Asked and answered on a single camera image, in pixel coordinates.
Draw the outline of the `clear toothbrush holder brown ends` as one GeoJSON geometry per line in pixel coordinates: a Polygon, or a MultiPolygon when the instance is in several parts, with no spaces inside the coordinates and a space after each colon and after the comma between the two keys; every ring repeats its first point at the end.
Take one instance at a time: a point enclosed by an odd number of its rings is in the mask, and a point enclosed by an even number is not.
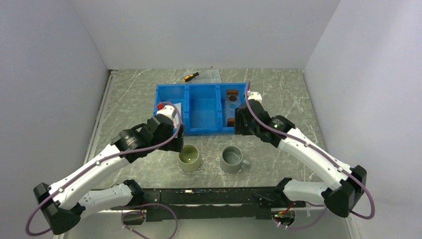
{"type": "Polygon", "coordinates": [[[224,126],[234,127],[235,124],[235,109],[240,103],[239,90],[229,89],[226,91],[224,104],[224,126]]]}

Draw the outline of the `grey ceramic mug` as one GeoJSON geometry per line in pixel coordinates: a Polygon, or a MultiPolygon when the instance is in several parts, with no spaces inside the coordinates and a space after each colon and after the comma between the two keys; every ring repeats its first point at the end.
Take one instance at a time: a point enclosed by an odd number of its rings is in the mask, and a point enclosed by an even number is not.
{"type": "Polygon", "coordinates": [[[219,166],[222,171],[229,174],[237,173],[242,167],[250,167],[251,163],[243,159],[242,151],[236,146],[226,147],[219,160],[219,166]]]}

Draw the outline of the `light green ceramic mug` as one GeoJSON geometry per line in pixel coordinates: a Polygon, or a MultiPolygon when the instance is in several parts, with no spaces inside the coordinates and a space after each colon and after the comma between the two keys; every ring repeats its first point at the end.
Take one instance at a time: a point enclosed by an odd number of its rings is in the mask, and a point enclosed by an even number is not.
{"type": "Polygon", "coordinates": [[[202,163],[198,148],[191,144],[185,144],[178,154],[178,166],[184,172],[196,171],[202,163]]]}

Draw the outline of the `blue three-compartment plastic bin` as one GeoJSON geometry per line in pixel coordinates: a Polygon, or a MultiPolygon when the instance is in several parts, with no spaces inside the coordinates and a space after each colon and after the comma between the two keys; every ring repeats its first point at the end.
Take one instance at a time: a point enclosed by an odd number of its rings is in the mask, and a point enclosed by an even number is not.
{"type": "Polygon", "coordinates": [[[239,90],[240,103],[245,102],[246,83],[158,84],[154,113],[161,102],[182,103],[184,135],[233,134],[234,127],[224,126],[226,91],[239,90]]]}

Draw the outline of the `white teal toothpaste tube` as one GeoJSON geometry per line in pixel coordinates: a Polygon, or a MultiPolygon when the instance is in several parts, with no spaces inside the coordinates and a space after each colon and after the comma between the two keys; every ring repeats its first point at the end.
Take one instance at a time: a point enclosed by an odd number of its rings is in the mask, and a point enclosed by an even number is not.
{"type": "MultiPolygon", "coordinates": [[[[182,114],[182,103],[175,103],[175,108],[177,109],[177,111],[179,112],[179,114],[182,114]]],[[[175,114],[175,117],[174,117],[174,126],[175,127],[178,127],[179,126],[179,124],[180,124],[180,121],[179,121],[179,116],[178,116],[178,114],[176,113],[175,114]]]]}

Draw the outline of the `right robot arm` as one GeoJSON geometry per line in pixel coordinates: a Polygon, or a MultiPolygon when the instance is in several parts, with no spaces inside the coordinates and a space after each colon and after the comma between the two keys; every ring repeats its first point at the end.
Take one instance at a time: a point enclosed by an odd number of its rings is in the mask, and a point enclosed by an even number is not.
{"type": "Polygon", "coordinates": [[[235,109],[234,133],[254,135],[289,153],[322,180],[317,183],[284,178],[274,193],[274,200],[281,207],[303,201],[325,206],[335,215],[346,218],[364,194],[365,168],[352,167],[330,156],[284,116],[269,116],[257,100],[248,100],[235,109]]]}

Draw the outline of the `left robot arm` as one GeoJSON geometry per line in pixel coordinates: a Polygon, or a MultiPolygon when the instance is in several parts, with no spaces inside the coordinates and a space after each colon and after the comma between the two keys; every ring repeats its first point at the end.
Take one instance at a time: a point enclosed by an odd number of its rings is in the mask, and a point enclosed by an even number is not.
{"type": "Polygon", "coordinates": [[[133,180],[114,188],[93,187],[139,158],[159,149],[181,152],[184,125],[174,127],[169,116],[157,114],[147,123],[122,130],[95,158],[71,175],[51,185],[38,184],[33,192],[54,235],[63,234],[80,220],[105,209],[137,209],[145,203],[144,191],[133,180]]]}

